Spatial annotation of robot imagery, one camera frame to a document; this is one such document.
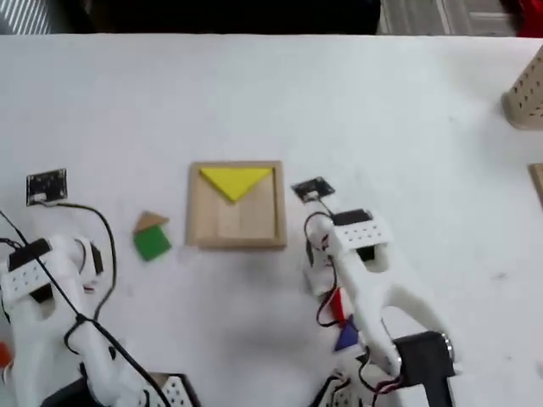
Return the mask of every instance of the wooden frame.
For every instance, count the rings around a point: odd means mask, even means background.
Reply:
[[[543,164],[531,164],[528,166],[529,173],[532,175],[535,191],[543,206]]]
[[[228,202],[200,173],[202,167],[272,167],[236,203]],[[201,248],[284,248],[287,244],[280,161],[193,163],[190,170],[187,244]]]

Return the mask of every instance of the green square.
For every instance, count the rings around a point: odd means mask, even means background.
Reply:
[[[134,243],[145,261],[156,259],[170,250],[171,245],[160,226],[153,226],[136,233]]]

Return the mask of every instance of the blue triangle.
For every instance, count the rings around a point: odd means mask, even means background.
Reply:
[[[347,323],[345,324],[344,328],[339,333],[338,341],[336,342],[336,346],[333,351],[338,352],[340,350],[349,348],[357,344],[358,331],[356,330],[355,324],[353,322],[353,315],[351,315],[347,319]]]

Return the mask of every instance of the white tabletop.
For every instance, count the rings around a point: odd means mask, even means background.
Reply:
[[[25,207],[27,174],[67,168],[69,200],[113,226],[119,285],[103,320],[134,356],[187,373],[205,406],[305,406],[334,366],[337,332],[314,321],[297,198],[286,194],[281,253],[183,247],[192,161],[280,159],[287,186],[325,176],[347,207],[388,219],[453,311],[471,405],[538,405],[543,211],[526,166],[543,161],[543,135],[511,128],[499,100],[539,45],[0,37],[1,206],[29,237],[78,231],[107,253],[92,214]],[[174,246],[147,264],[132,246],[144,209],[171,218]]]

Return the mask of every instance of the black cable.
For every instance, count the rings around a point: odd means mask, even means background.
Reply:
[[[311,219],[313,219],[315,216],[325,216],[327,218],[329,218],[330,220],[332,220],[332,216],[330,216],[329,214],[327,214],[326,212],[321,212],[321,211],[318,211],[318,212],[313,212],[311,215],[309,215],[307,217],[307,219],[305,220],[305,223],[304,223],[304,236],[305,236],[305,240],[307,242],[309,242],[311,244],[311,246],[315,249],[315,250],[318,250],[319,252],[322,251],[322,247],[317,247],[313,244],[313,242],[309,239],[309,235],[307,233],[307,226],[309,225],[309,221]]]
[[[7,244],[11,248],[17,250],[18,248],[22,248],[21,244],[19,242],[16,242],[15,240],[8,239],[7,237],[0,237],[0,243]]]
[[[333,295],[335,294],[336,290],[338,289],[338,272],[336,271],[335,264],[333,263],[332,257],[329,257],[328,260],[330,261],[330,265],[332,266],[333,271],[333,284],[330,291],[328,291],[325,294],[325,298],[321,302],[321,305],[319,305],[319,309],[316,311],[316,323],[322,326],[323,328],[328,328],[330,326],[338,325],[342,321],[334,320],[330,322],[321,322],[321,313],[324,307],[326,307],[330,301],[332,300]]]
[[[72,205],[72,204],[62,204],[61,206],[66,206],[66,205],[70,205],[69,207],[71,208],[81,208],[81,209],[89,209],[91,210],[92,212],[95,212],[97,213],[96,210],[92,210],[90,207],[83,207],[82,205]],[[162,392],[162,389],[159,387],[159,385],[153,380],[153,378],[145,371],[145,369],[143,369],[131,356],[130,354],[126,351],[126,349],[124,349],[122,347],[122,345],[119,343],[119,341],[117,341],[113,335],[111,335],[103,326],[101,326],[98,321],[96,321],[95,319],[91,319],[91,318],[88,318],[87,316],[85,316],[84,314],[82,314],[81,312],[79,312],[77,310],[77,308],[73,305],[73,303],[70,301],[70,299],[68,298],[68,296],[66,295],[66,293],[64,292],[64,290],[60,287],[60,285],[57,283],[57,281],[55,280],[55,278],[51,275],[51,272],[48,270],[48,268],[45,266],[45,264],[43,264],[42,260],[39,258],[39,256],[36,255],[36,253],[34,253],[33,249],[32,249],[32,246],[28,243],[28,241],[26,240],[25,236],[23,235],[23,233],[17,228],[17,226],[14,225],[14,223],[2,212],[2,210],[0,209],[0,215],[11,225],[11,227],[14,228],[15,232],[17,233],[17,235],[20,237],[20,240],[23,242],[23,244],[25,245],[25,247],[27,247],[30,251],[30,253],[32,254],[32,256],[34,257],[34,259],[36,260],[36,262],[40,265],[40,267],[43,269],[43,271],[45,272],[45,274],[47,275],[47,277],[49,278],[49,280],[51,281],[51,283],[55,286],[55,288],[59,291],[60,295],[64,298],[64,300],[66,301],[66,303],[70,306],[70,308],[73,309],[74,313],[76,314],[76,324],[75,324],[75,328],[73,328],[73,330],[75,330],[79,325],[85,323],[85,322],[90,322],[94,325],[94,327],[96,327],[96,329],[109,341],[109,343],[111,343],[111,345],[115,348],[115,350],[117,350],[124,358],[125,360],[128,362],[128,364],[130,366],[132,366],[134,368],[135,371],[137,371],[140,376],[157,392],[157,394],[159,395],[159,397],[162,399],[162,402],[165,404],[165,406],[167,407],[171,407],[171,404],[170,402],[168,401],[168,398],[165,396],[165,394]]]
[[[398,389],[400,384],[401,384],[401,376],[396,377],[394,380],[390,380],[390,381],[387,381],[387,382],[380,382],[377,385],[377,392],[373,394],[372,407],[377,406],[377,400],[378,400],[379,396],[385,395],[385,394],[388,394],[388,393],[392,393],[394,390]]]
[[[105,216],[102,215],[97,209],[92,208],[90,206],[79,205],[78,203],[53,203],[53,204],[41,203],[41,205],[45,206],[46,208],[52,208],[52,207],[55,207],[55,206],[63,206],[63,207],[66,207],[66,208],[89,210],[89,211],[93,212],[94,214],[98,215],[100,220],[104,223],[106,232],[108,232],[109,245],[111,247],[112,276],[111,276],[111,287],[109,288],[108,292],[104,295],[102,300],[98,303],[98,306],[96,307],[96,309],[94,311],[93,319],[97,320],[98,317],[100,316],[100,311],[102,310],[102,307],[104,306],[106,301],[109,299],[109,297],[111,296],[111,293],[115,290],[115,287],[117,285],[117,250],[115,248],[115,239],[113,237],[113,232],[111,231],[111,227],[109,226],[109,222],[107,221]],[[87,251],[85,250],[85,246],[81,242],[80,242],[80,244],[83,247],[84,256],[86,258]],[[79,327],[79,325],[80,324],[77,323],[77,322],[74,323],[74,325],[64,335],[64,344],[66,345],[66,348],[68,348],[68,350],[72,354],[79,354],[78,352],[76,352],[70,346],[70,343],[69,343],[71,335],[76,331],[76,329]]]
[[[96,310],[94,311],[93,319],[97,320],[100,316],[100,311],[102,310],[102,307],[104,304],[108,301],[109,297],[115,290],[115,287],[117,286],[117,250],[115,248],[115,239],[113,237],[113,232],[111,231],[111,227],[109,226],[108,220],[105,218],[104,215],[100,213],[97,209],[86,206],[86,205],[80,205],[78,203],[53,203],[53,204],[44,204],[43,206],[46,208],[54,208],[55,206],[62,206],[65,208],[74,208],[74,209],[84,209],[93,212],[96,214],[102,223],[104,223],[105,230],[108,232],[108,238],[109,238],[109,245],[111,247],[111,263],[112,263],[112,273],[111,273],[111,287],[109,288],[108,292],[104,295],[104,298],[98,303],[98,306],[96,307]]]
[[[316,199],[323,207],[324,209],[328,212],[328,214],[330,216],[333,216],[333,212],[330,210],[330,208],[322,201],[321,197],[317,198]]]
[[[361,363],[360,367],[358,368],[358,377],[360,378],[360,382],[362,383],[362,386],[364,386],[366,389],[368,389],[372,393],[376,393],[377,389],[369,384],[364,377],[362,377],[362,370],[367,366],[367,364],[370,362],[370,349],[368,346],[366,346],[366,359],[363,363]]]
[[[334,404],[333,402],[335,400],[336,393],[348,387],[349,385],[350,385],[350,379],[347,379],[333,390],[332,397],[330,398],[330,405],[338,405],[337,403]]]

